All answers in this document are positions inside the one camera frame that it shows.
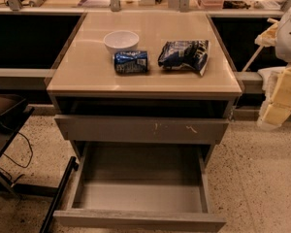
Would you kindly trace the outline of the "white and yellow gripper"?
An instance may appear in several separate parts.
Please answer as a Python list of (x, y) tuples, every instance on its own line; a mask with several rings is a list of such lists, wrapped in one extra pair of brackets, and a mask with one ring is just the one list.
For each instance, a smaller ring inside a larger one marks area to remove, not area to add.
[(274, 130), (291, 116), (291, 63), (281, 71), (271, 72), (266, 98), (271, 104), (262, 103), (257, 125), (263, 130)]

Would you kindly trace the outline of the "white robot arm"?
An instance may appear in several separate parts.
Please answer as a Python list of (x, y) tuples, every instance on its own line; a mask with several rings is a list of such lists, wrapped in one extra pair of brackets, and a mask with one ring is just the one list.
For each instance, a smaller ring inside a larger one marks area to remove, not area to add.
[(291, 6), (280, 21), (255, 39), (255, 43), (261, 47), (274, 46), (275, 56), (287, 63), (284, 68), (259, 71), (266, 99), (261, 105), (257, 125), (264, 130), (273, 130), (291, 115)]

